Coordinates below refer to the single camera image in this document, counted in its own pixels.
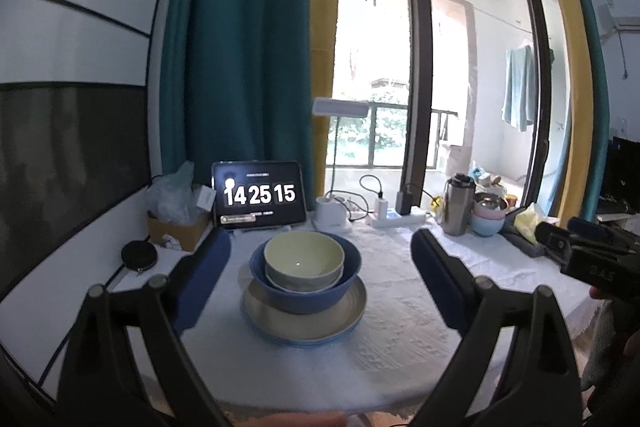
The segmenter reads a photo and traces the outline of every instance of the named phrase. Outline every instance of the tablet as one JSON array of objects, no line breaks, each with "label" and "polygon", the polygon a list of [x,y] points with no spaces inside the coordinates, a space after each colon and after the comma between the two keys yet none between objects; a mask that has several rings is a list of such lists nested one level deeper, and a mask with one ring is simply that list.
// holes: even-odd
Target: tablet
[{"label": "tablet", "polygon": [[211,167],[216,220],[226,229],[260,229],[306,221],[297,162],[218,162]]}]

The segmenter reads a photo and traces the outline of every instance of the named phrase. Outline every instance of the stack of bowls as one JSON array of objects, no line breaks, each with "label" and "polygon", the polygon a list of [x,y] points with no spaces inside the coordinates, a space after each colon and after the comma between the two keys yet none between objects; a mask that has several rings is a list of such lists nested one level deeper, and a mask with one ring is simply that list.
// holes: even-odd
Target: stack of bowls
[{"label": "stack of bowls", "polygon": [[293,231],[258,247],[249,268],[269,306],[307,315],[338,303],[358,280],[361,264],[358,249],[338,235]]},{"label": "stack of bowls", "polygon": [[471,230],[482,237],[500,232],[507,211],[507,202],[497,194],[478,192],[471,210]]}]

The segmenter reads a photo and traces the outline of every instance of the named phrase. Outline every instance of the human hand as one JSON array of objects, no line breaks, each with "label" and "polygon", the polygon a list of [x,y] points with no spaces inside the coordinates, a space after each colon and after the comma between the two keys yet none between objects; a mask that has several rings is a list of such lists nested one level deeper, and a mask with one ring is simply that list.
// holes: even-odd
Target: human hand
[{"label": "human hand", "polygon": [[280,413],[252,418],[238,427],[346,427],[347,415],[341,412]]},{"label": "human hand", "polygon": [[[611,297],[606,293],[594,288],[593,286],[589,290],[589,295],[592,299],[610,299]],[[640,331],[632,334],[629,340],[626,341],[625,350],[623,351],[626,357],[632,357],[640,351]]]}]

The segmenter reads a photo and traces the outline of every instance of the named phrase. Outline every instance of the cardboard box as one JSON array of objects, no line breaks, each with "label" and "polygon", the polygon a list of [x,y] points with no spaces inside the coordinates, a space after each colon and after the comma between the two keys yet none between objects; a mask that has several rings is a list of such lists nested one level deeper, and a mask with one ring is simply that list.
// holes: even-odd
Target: cardboard box
[{"label": "cardboard box", "polygon": [[170,235],[180,241],[180,246],[184,251],[192,252],[196,249],[196,245],[202,234],[207,229],[211,216],[209,213],[204,214],[190,227],[183,227],[182,225],[174,225],[173,223],[164,223],[152,217],[150,214],[146,216],[147,224],[149,226],[149,235],[151,236],[151,242],[160,245],[165,244],[163,239],[164,235]]}]

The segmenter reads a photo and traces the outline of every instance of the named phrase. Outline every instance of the stainless steel thermos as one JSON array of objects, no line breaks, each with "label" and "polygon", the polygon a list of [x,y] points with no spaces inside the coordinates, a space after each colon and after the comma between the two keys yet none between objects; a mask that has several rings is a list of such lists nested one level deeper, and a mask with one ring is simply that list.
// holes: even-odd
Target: stainless steel thermos
[{"label": "stainless steel thermos", "polygon": [[456,174],[444,185],[443,201],[436,221],[444,233],[462,235],[466,231],[474,205],[476,182],[466,174]]}]

